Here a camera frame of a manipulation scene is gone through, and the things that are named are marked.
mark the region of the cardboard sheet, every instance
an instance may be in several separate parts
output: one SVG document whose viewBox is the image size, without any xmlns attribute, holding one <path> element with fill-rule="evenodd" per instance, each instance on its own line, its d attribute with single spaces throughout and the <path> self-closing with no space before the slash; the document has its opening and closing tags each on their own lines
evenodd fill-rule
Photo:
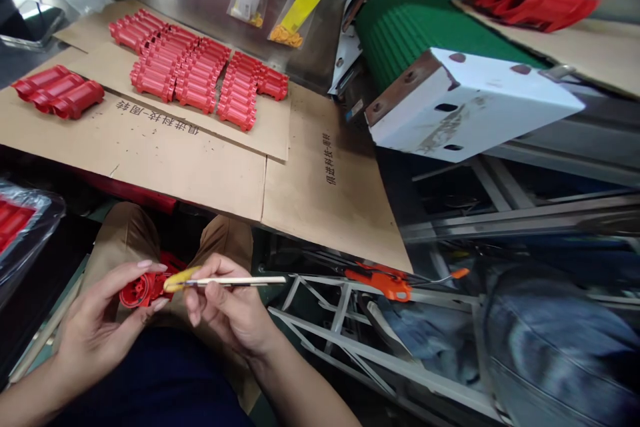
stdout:
<svg viewBox="0 0 640 427">
<path fill-rule="evenodd" d="M 640 98 L 640 26 L 586 19 L 552 33 L 501 25 L 458 0 L 454 5 L 509 40 L 576 68 L 576 75 Z"/>
<path fill-rule="evenodd" d="M 100 13 L 81 17 L 67 28 L 54 33 L 53 36 L 88 53 L 104 42 L 113 42 L 111 33 L 109 32 L 110 22 L 116 21 L 125 15 L 133 15 L 141 8 L 148 10 L 162 21 L 177 23 L 196 35 L 201 35 L 200 32 L 156 12 L 156 10 L 149 8 L 143 3 L 136 0 L 125 0 L 110 3 Z"/>
<path fill-rule="evenodd" d="M 330 99 L 291 84 L 291 152 L 267 160 L 262 224 L 412 272 L 368 137 Z"/>
<path fill-rule="evenodd" d="M 189 106 L 183 107 L 177 101 L 164 103 L 154 95 L 138 93 L 129 78 L 129 72 L 136 60 L 138 56 L 134 52 L 108 41 L 67 66 L 79 75 L 93 79 L 137 103 L 144 103 L 155 111 L 198 125 L 206 133 L 217 135 L 258 153 L 287 160 L 291 96 L 278 102 L 258 95 L 255 104 L 255 125 L 251 131 L 243 132 L 231 122 L 221 121 L 217 115 L 203 115 L 202 111 Z"/>
<path fill-rule="evenodd" d="M 41 65 L 86 55 L 72 47 Z M 165 195 L 259 221 L 264 155 L 237 147 L 193 125 L 107 93 L 80 120 L 44 115 L 13 88 L 0 91 L 0 143 Z"/>
</svg>

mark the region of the left hand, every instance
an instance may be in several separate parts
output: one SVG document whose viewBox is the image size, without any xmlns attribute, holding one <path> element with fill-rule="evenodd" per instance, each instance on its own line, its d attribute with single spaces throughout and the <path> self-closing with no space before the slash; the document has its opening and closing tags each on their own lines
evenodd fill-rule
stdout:
<svg viewBox="0 0 640 427">
<path fill-rule="evenodd" d="M 105 311 L 129 282 L 145 272 L 166 269 L 167 266 L 151 260 L 122 264 L 71 304 L 52 365 L 69 389 L 66 394 L 76 396 L 84 392 L 122 362 L 151 316 L 169 300 L 159 298 L 149 307 L 137 308 L 122 324 L 110 322 Z"/>
</svg>

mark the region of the yellow label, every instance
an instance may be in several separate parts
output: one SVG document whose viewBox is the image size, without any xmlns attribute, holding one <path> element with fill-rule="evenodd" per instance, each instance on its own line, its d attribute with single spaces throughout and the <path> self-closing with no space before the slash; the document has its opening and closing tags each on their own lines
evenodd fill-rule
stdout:
<svg viewBox="0 0 640 427">
<path fill-rule="evenodd" d="M 290 33 L 297 32 L 319 2 L 320 0 L 295 0 L 281 25 Z"/>
</svg>

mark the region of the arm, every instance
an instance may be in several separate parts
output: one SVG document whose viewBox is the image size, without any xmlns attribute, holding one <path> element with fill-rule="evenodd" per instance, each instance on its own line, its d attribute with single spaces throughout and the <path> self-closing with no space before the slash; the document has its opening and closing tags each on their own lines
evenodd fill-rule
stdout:
<svg viewBox="0 0 640 427">
<path fill-rule="evenodd" d="M 123 264 L 78 297 L 69 308 L 60 350 L 16 385 L 0 394 L 3 426 L 41 426 L 74 398 L 112 371 L 138 337 L 146 321 L 167 299 L 139 308 L 122 324 L 105 319 L 113 297 L 148 271 L 167 268 L 145 260 Z"/>
<path fill-rule="evenodd" d="M 191 278 L 249 277 L 232 260 L 213 254 Z M 360 423 L 336 391 L 313 369 L 273 323 L 255 287 L 225 289 L 211 282 L 201 291 L 187 289 L 191 323 L 202 319 L 245 357 L 258 383 L 289 427 Z"/>
</svg>

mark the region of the green conveyor belt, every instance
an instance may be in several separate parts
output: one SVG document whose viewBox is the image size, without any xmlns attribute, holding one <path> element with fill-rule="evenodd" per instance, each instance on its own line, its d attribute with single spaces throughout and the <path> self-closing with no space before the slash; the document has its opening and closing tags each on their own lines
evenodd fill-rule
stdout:
<svg viewBox="0 0 640 427">
<path fill-rule="evenodd" d="M 450 0 L 368 0 L 356 17 L 355 28 L 380 92 L 430 47 L 548 67 Z"/>
</svg>

